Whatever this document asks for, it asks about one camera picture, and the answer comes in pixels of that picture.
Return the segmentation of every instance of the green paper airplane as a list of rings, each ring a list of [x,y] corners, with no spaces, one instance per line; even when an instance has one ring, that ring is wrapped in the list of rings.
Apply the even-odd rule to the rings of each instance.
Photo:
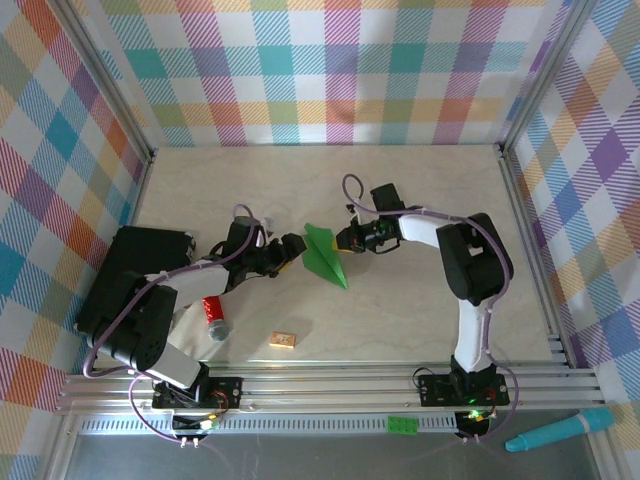
[[[307,250],[302,254],[304,267],[339,287],[347,290],[347,279],[342,270],[338,252],[333,249],[333,232],[329,228],[320,228],[305,224],[304,229],[307,234],[304,241]]]

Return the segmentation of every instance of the blue pen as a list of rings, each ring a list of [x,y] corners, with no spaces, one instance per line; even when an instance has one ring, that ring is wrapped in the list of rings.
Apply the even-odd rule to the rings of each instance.
[[[508,452],[523,452],[589,432],[599,432],[613,425],[615,418],[608,408],[586,410],[566,420],[518,435],[505,444]]]

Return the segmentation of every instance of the marble surface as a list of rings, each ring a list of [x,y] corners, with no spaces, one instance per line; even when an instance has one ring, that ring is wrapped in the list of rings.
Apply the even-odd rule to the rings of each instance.
[[[340,187],[348,172],[361,177],[367,192],[395,183],[407,205],[457,215],[487,212],[515,267],[511,289],[492,322],[492,349],[512,361],[550,359],[490,146],[163,148],[138,225],[193,233],[198,256],[224,240],[236,203],[246,203],[259,218],[271,218],[278,236],[303,233],[305,222],[335,233],[349,223]],[[372,206],[368,193],[365,200]],[[448,361],[457,339],[458,309],[436,249],[406,242],[388,255],[343,255],[342,264],[347,291],[305,270],[298,259],[278,278],[250,280],[222,297],[232,326],[224,343],[207,336],[200,303],[177,322],[170,342],[198,359],[230,363]],[[296,348],[270,347],[274,330],[296,334]]]

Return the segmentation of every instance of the wire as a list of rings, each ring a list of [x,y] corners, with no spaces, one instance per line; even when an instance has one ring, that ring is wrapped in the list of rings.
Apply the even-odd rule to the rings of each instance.
[[[231,404],[229,403],[229,397],[227,397],[227,394],[224,392],[221,392],[220,390],[214,390],[213,393],[218,397],[222,397],[224,399],[224,401],[227,404],[227,408],[225,409],[224,412],[220,412],[221,415],[224,415],[225,413],[227,413],[229,411],[229,408],[231,408]]]
[[[149,430],[151,430],[157,436],[159,436],[161,438],[164,438],[165,440],[169,440],[170,442],[173,442],[173,443],[182,443],[182,441],[178,440],[176,437],[172,437],[171,435],[167,435],[166,433],[161,432],[160,430],[155,428],[153,425],[151,425],[142,416],[142,414],[140,413],[140,410],[138,410],[138,407],[136,407],[136,404],[133,401],[133,387],[135,387],[136,383],[138,383],[138,380],[140,380],[143,376],[144,375],[142,375],[142,374],[135,376],[133,378],[133,380],[131,380],[131,385],[129,385],[129,403],[131,404],[131,409],[133,410],[133,413],[136,414],[136,417],[138,417],[138,420],[140,420],[145,427],[147,427]]]
[[[253,216],[253,212],[251,211],[251,209],[249,207],[247,207],[246,205],[244,205],[244,204],[238,204],[235,207],[233,207],[233,217],[234,218],[237,216],[236,212],[237,212],[237,210],[239,208],[244,209],[249,214],[249,217],[251,219],[255,220],[255,217]],[[122,309],[120,314],[115,318],[115,320],[111,323],[111,325],[109,325],[109,327],[104,331],[104,333],[102,335],[100,335],[100,338],[98,338],[98,340],[96,342],[94,342],[93,347],[91,347],[91,350],[89,350],[89,353],[87,354],[87,357],[86,357],[86,359],[84,361],[84,364],[82,365],[82,373],[84,374],[84,376],[87,377],[87,378],[100,378],[100,377],[104,377],[105,375],[109,375],[111,373],[120,372],[122,370],[128,370],[129,367],[120,366],[120,367],[113,367],[113,368],[110,368],[110,369],[107,369],[107,370],[104,370],[104,371],[101,371],[101,372],[93,372],[93,364],[95,363],[96,356],[98,355],[98,351],[100,350],[100,348],[104,345],[106,340],[115,331],[115,329],[118,328],[118,325],[120,325],[120,323],[122,323],[122,321],[126,318],[126,316],[133,309],[133,307],[135,307],[135,305],[140,301],[140,299],[149,290],[151,290],[157,284],[159,284],[161,282],[164,282],[165,280],[167,280],[167,279],[169,279],[171,277],[175,277],[176,275],[181,275],[183,273],[191,272],[193,270],[216,267],[218,265],[222,265],[222,264],[224,264],[224,263],[236,258],[251,243],[251,239],[253,238],[253,232],[254,232],[254,228],[255,228],[253,223],[254,222],[251,222],[251,225],[249,227],[249,235],[247,236],[247,238],[244,241],[244,243],[240,246],[240,248],[238,248],[235,252],[233,252],[228,257],[220,258],[218,260],[213,260],[210,263],[207,263],[207,264],[204,264],[204,265],[202,265],[202,264],[187,265],[186,267],[181,267],[181,268],[177,268],[175,270],[171,270],[170,272],[167,272],[166,274],[159,276],[155,280],[151,280],[144,287],[142,287],[140,290],[138,290],[138,292],[134,295],[134,297],[127,304],[127,306],[124,307],[124,309]]]
[[[342,178],[342,192],[344,193],[344,196],[347,198],[347,200],[349,200],[350,203],[352,203],[356,208],[362,210],[363,212],[371,213],[373,215],[379,215],[380,212],[361,205],[351,196],[351,194],[347,190],[347,181],[350,178],[355,180],[360,187],[360,195],[358,199],[362,198],[362,194],[364,192],[364,184],[362,183],[362,180],[360,180],[360,178],[358,178],[358,176],[353,173],[347,173]],[[411,209],[411,210],[407,209],[407,210],[385,211],[384,213],[385,215],[408,215],[408,214],[409,215],[425,215],[427,217],[439,218],[441,220],[449,220],[452,222],[464,222],[467,225],[474,228],[478,233],[480,233],[480,235],[482,235],[485,238],[485,240],[487,241],[491,249],[497,255],[498,260],[500,261],[500,266],[502,267],[502,274],[504,277],[504,283],[502,285],[502,289],[496,295],[491,297],[489,299],[489,302],[487,303],[487,308],[485,310],[484,322],[483,322],[484,328],[482,332],[482,349],[487,354],[487,358],[493,364],[505,370],[511,376],[511,378],[513,379],[514,393],[513,393],[513,402],[511,405],[511,409],[509,410],[507,417],[504,419],[504,421],[500,423],[500,425],[498,425],[498,427],[495,430],[492,430],[491,432],[488,432],[487,434],[483,435],[483,438],[488,438],[490,436],[493,436],[497,432],[501,431],[505,427],[505,425],[507,425],[507,423],[509,423],[509,421],[513,418],[513,415],[516,412],[516,408],[518,408],[518,402],[520,400],[520,385],[518,384],[518,378],[516,377],[516,374],[507,365],[504,365],[500,363],[498,360],[496,360],[495,357],[492,355],[491,350],[489,349],[489,324],[491,323],[491,313],[493,312],[493,306],[496,304],[498,300],[500,300],[504,296],[505,293],[507,293],[507,290],[509,289],[509,283],[511,281],[511,278],[510,278],[511,273],[509,271],[509,264],[507,262],[507,258],[504,252],[502,251],[502,249],[500,248],[500,246],[498,245],[498,242],[496,242],[496,240],[491,235],[489,235],[489,232],[487,232],[480,224],[478,224],[478,222],[470,218],[447,215],[447,214],[436,212],[433,210],[428,210],[423,207],[419,207],[417,209]]]
[[[487,395],[489,395],[489,397],[493,401],[491,411],[489,412],[489,415],[493,415],[494,413],[496,413],[496,410],[498,409],[498,405],[497,405],[498,396],[496,395],[496,392],[493,388],[487,388]]]
[[[244,283],[244,282],[246,282],[246,281],[248,281],[248,280],[253,280],[254,278],[263,278],[263,277],[266,277],[266,275],[252,275],[252,276],[250,276],[250,277],[245,278],[245,279],[242,281],[242,283]]]
[[[435,373],[433,373],[433,370],[431,370],[431,369],[429,369],[429,368],[427,368],[427,367],[420,367],[420,368],[417,368],[417,369],[416,369],[416,371],[415,371],[415,372],[413,372],[413,375],[411,375],[411,380],[413,381],[413,384],[416,386],[416,388],[417,388],[418,390],[420,390],[420,385],[418,385],[418,382],[416,382],[416,375],[417,375],[419,372],[423,371],[423,370],[426,370],[426,371],[427,371],[427,372],[429,372],[431,375],[435,375]]]
[[[225,241],[223,240],[223,241],[221,241],[221,242],[216,243],[216,244],[213,246],[213,248],[210,250],[209,254],[210,254],[210,255],[213,255],[213,254],[218,253],[218,250],[220,250],[222,247],[224,247],[224,242],[225,242]]]

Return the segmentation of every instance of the colorful plaid wall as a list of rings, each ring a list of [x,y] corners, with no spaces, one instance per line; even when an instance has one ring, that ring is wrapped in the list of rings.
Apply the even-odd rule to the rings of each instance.
[[[570,2],[74,3],[157,143],[203,146],[493,143]]]
[[[640,478],[640,0],[601,0],[514,165],[564,324]]]
[[[0,479],[33,478],[142,162],[44,0],[0,0]]]
[[[529,72],[525,77],[524,81],[520,85],[520,90],[518,91],[518,95],[516,99],[511,104],[511,108],[509,109],[509,113],[507,114],[507,118],[502,125],[502,129],[500,130],[500,134],[495,139],[494,143],[502,143],[506,137],[509,129],[513,125],[513,120],[516,118],[516,115],[519,113],[522,102],[525,100],[529,92],[531,91],[531,87],[534,85],[535,81],[538,79],[538,74],[540,71],[540,67],[543,62],[547,60],[549,55],[549,51],[551,46],[556,41],[558,34],[562,30],[567,20],[567,16],[569,15],[569,11],[571,7],[574,5],[575,0],[563,0],[562,5],[558,9],[556,17],[551,24],[551,28],[549,28],[547,35],[545,36],[544,41],[538,50],[535,60],[531,64],[529,68]]]

